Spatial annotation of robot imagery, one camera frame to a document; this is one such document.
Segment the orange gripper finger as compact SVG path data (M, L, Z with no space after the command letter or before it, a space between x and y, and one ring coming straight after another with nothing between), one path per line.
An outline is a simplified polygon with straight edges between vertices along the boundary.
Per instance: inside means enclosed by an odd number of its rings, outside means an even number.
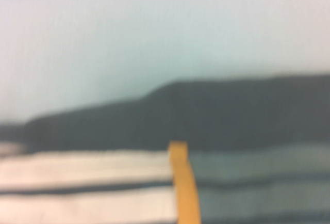
M185 141L170 141L168 151L176 191L177 222L198 224L201 222L201 210L195 177L189 161L188 144Z

